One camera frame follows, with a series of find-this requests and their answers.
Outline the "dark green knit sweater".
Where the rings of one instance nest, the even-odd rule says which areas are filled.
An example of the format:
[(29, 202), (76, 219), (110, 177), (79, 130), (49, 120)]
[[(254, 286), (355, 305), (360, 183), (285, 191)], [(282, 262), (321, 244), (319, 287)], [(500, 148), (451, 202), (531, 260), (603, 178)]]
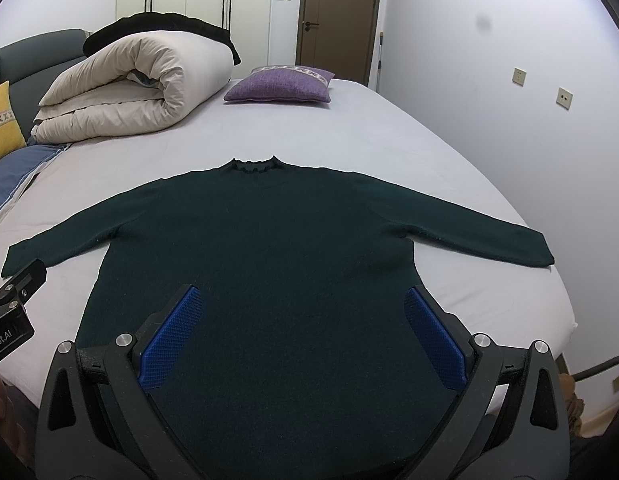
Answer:
[(77, 333), (108, 344), (184, 284), (205, 306), (155, 403), (214, 479), (387, 479), (454, 400), (405, 315), (413, 242), (547, 268), (536, 231), (363, 174), (238, 162), (157, 180), (11, 246), (106, 245)]

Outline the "blue pillow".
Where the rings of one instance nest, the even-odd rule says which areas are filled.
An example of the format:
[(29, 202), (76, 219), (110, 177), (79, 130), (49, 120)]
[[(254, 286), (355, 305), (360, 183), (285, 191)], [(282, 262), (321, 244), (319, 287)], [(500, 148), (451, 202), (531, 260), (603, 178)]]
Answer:
[(7, 212), (8, 205), (18, 199), (26, 185), (65, 149), (63, 144), (36, 144), (19, 148), (0, 159), (0, 214)]

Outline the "yellow cushion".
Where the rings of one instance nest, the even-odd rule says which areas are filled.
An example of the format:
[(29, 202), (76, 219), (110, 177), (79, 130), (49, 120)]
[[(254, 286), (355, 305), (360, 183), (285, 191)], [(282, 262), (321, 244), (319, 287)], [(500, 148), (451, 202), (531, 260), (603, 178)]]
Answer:
[(10, 101), (10, 82), (0, 84), (0, 159), (24, 148), (26, 141)]

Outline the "light grey bed sheet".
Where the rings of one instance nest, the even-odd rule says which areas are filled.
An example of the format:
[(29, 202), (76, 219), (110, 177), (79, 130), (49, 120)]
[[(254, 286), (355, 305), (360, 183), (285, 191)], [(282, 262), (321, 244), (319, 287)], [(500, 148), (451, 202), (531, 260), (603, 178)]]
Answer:
[[(11, 246), (73, 214), (158, 179), (275, 158), (367, 174), (517, 223), (518, 211), (477, 168), (416, 119), (361, 84), (334, 80), (326, 106), (228, 104), (215, 96), (158, 133), (98, 138), (48, 162), (0, 219), (0, 271)], [(471, 332), (508, 347), (567, 348), (575, 315), (559, 271), (473, 257), (423, 237), (413, 265), (437, 302)]]

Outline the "grey-green upholstered headboard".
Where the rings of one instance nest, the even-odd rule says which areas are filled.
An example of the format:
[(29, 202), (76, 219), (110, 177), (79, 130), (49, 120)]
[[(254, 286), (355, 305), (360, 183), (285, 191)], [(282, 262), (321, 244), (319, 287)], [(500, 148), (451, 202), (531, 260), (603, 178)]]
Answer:
[(0, 48), (0, 84), (9, 83), (10, 103), (25, 140), (29, 139), (39, 101), (55, 78), (82, 61), (87, 33), (64, 29), (32, 36)]

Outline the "rolled beige duvet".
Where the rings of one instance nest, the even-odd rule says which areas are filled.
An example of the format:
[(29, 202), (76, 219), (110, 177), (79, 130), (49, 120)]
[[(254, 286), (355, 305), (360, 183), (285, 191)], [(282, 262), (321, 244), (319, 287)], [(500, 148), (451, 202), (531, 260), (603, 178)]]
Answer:
[(40, 144), (135, 136), (181, 122), (228, 84), (230, 48), (192, 32), (138, 32), (55, 78), (30, 134)]

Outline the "purple cushion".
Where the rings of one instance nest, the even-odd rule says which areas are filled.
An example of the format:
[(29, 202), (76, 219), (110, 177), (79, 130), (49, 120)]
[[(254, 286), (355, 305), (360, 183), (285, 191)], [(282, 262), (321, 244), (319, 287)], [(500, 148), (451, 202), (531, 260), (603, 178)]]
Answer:
[(303, 65), (255, 68), (224, 96), (228, 103), (329, 103), (334, 73)]

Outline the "black garment on duvet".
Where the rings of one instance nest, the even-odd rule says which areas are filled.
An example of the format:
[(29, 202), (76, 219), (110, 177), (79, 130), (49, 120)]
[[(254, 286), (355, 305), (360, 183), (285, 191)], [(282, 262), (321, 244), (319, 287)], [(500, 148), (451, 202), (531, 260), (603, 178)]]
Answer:
[(114, 41), (140, 32), (190, 32), (227, 46), (233, 56), (233, 65), (241, 64), (238, 50), (231, 41), (228, 29), (204, 22), (198, 18), (179, 13), (141, 12), (128, 18), (120, 18), (114, 23), (90, 34), (82, 45), (85, 57), (95, 54)]

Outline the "brown door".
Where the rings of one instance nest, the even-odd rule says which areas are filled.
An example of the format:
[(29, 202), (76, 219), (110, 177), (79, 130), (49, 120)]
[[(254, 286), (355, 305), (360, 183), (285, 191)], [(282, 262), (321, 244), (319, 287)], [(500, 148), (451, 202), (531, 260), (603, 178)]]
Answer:
[(300, 0), (295, 61), (367, 84), (380, 0)]

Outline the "wall socket plate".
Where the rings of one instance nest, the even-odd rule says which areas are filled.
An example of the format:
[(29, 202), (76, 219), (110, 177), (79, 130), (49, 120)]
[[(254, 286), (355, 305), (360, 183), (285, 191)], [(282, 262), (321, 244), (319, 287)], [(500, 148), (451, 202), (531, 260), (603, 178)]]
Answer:
[(556, 103), (564, 108), (565, 110), (569, 110), (572, 105), (573, 94), (562, 87), (558, 89)]

